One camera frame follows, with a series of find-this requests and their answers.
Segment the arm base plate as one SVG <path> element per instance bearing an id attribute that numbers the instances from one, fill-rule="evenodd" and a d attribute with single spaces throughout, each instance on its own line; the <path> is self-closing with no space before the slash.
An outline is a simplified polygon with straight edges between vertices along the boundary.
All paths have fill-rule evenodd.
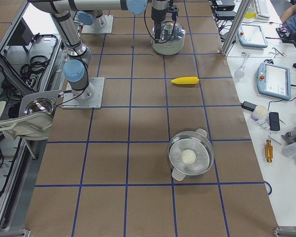
<path id="1" fill-rule="evenodd" d="M 113 26 L 113 15 L 102 15 L 98 18 L 82 20 L 82 34 L 111 34 Z"/>
<path id="2" fill-rule="evenodd" d="M 72 90 L 69 82 L 67 82 L 66 90 L 70 93 L 64 94 L 64 104 L 62 109 L 100 109 L 102 106 L 103 91 L 105 78 L 92 77 L 89 78 L 89 85 L 84 92 L 78 96 L 81 91 Z"/>

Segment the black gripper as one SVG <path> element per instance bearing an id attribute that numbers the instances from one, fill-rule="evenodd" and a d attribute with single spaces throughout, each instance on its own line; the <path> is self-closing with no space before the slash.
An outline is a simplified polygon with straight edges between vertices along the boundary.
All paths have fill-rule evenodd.
<path id="1" fill-rule="evenodd" d="M 168 12 L 171 13 L 171 17 L 173 21 L 177 20 L 179 8 L 176 5 L 170 5 Z"/>

